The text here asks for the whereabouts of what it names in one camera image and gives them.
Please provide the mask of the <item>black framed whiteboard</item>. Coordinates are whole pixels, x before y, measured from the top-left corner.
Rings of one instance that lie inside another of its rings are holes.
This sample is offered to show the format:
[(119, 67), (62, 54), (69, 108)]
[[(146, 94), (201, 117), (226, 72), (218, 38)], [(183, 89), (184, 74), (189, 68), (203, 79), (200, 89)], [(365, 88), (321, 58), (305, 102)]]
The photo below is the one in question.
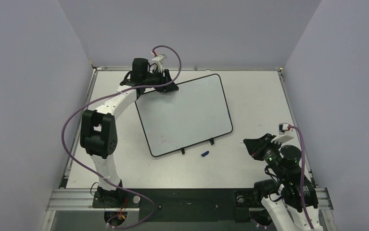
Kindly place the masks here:
[(151, 156), (181, 151), (232, 133), (223, 83), (210, 74), (178, 83), (178, 90), (146, 92), (135, 102)]

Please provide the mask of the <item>blue marker cap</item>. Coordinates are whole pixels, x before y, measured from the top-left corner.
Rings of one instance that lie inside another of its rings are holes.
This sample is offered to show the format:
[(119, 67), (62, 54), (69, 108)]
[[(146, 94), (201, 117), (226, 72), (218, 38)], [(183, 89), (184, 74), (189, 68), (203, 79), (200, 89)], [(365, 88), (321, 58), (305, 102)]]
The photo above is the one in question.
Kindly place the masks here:
[(205, 157), (208, 154), (209, 154), (209, 151), (206, 151), (206, 152), (204, 152), (204, 153), (201, 154), (201, 157)]

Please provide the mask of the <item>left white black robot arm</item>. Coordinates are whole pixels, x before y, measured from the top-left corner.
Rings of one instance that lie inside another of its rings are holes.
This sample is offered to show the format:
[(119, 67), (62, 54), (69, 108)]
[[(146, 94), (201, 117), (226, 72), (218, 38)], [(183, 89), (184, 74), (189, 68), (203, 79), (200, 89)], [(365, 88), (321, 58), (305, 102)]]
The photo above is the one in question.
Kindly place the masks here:
[(151, 61), (135, 58), (131, 71), (117, 88), (118, 95), (82, 114), (80, 145), (91, 157), (95, 170), (100, 175), (98, 201), (111, 207), (118, 207), (125, 200), (125, 194), (121, 190), (122, 180), (117, 174), (113, 157), (118, 142), (116, 120), (146, 88), (154, 88), (162, 93), (178, 90), (178, 86), (172, 82), (169, 70), (163, 68), (165, 59), (164, 54), (156, 55)]

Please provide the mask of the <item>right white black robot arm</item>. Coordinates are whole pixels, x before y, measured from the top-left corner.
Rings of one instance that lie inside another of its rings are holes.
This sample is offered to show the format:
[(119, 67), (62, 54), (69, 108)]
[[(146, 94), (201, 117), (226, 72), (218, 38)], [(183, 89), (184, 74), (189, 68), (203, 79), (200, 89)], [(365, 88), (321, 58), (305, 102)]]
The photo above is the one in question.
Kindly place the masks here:
[(242, 141), (254, 160), (266, 163), (271, 177), (254, 184), (252, 201), (265, 208), (279, 231), (322, 231), (316, 190), (305, 176), (302, 151), (288, 144), (292, 139), (267, 133)]

